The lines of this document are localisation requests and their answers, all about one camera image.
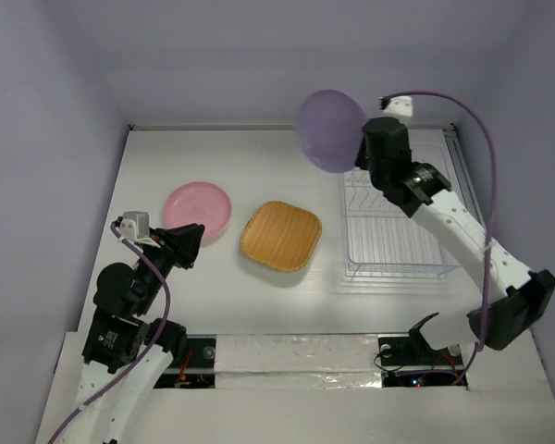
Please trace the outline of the pink round plate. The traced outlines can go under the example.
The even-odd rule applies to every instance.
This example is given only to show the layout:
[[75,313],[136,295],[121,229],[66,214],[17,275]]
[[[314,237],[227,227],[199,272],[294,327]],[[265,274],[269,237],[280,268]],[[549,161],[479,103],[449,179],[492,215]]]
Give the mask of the pink round plate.
[[167,228],[203,225],[204,241],[220,236],[227,228],[231,215],[232,202],[228,194],[208,181],[193,181],[179,186],[168,195],[163,208]]

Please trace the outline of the purple plate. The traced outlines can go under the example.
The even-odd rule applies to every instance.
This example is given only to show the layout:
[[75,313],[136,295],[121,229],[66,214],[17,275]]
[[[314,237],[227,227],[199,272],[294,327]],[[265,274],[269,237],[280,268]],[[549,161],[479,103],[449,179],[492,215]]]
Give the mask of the purple plate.
[[297,131],[302,151],[318,168],[344,173],[355,168],[368,117],[361,105],[345,92],[314,92],[302,103]]

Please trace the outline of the square woven orange tray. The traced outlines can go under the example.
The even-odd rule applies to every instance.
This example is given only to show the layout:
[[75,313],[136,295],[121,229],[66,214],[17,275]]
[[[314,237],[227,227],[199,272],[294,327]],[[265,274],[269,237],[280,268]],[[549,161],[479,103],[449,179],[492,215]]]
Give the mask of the square woven orange tray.
[[309,262],[322,235],[312,212],[281,201],[260,205],[240,236],[240,249],[258,264],[280,272],[296,272]]

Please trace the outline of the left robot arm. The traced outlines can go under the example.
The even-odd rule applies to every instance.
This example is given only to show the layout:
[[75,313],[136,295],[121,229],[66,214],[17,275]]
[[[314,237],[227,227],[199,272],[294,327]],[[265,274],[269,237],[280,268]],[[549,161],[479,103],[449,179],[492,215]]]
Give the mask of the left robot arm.
[[189,356],[185,327],[168,318],[167,277],[193,267],[204,226],[151,228],[144,212],[126,212],[110,229],[137,261],[108,265],[96,279],[76,407],[52,443],[126,442],[156,381]]

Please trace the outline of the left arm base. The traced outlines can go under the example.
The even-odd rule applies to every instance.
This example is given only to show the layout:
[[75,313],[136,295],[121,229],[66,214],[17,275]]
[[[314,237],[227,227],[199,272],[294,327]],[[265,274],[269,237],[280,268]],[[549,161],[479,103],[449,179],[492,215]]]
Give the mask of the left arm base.
[[216,336],[188,336],[181,363],[158,378],[156,389],[213,389],[216,385]]

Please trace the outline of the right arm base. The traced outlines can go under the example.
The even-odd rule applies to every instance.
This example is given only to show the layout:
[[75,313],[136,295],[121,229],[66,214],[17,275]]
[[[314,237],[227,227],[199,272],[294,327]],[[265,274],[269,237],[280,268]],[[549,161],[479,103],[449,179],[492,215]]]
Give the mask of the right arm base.
[[448,348],[431,348],[423,338],[421,328],[435,316],[425,317],[406,334],[378,337],[373,364],[383,388],[450,387],[463,372],[460,348],[453,355]]

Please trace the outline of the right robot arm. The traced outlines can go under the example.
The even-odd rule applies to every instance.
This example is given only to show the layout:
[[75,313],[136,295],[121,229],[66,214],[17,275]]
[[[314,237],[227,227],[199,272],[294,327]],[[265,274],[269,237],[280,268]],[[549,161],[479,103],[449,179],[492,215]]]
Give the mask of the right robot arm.
[[433,235],[482,292],[482,302],[457,314],[430,314],[409,331],[407,351],[427,363],[441,349],[476,343],[501,351],[544,314],[555,277],[533,271],[487,239],[449,180],[434,166],[415,162],[407,128],[394,117],[369,119],[356,165],[368,172],[385,199]]

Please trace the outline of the white foil covered board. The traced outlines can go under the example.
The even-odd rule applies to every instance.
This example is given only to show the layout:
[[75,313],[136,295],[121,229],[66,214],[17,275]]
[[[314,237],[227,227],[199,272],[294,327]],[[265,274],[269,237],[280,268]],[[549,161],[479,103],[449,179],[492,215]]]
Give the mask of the white foil covered board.
[[217,389],[379,389],[376,335],[220,335]]

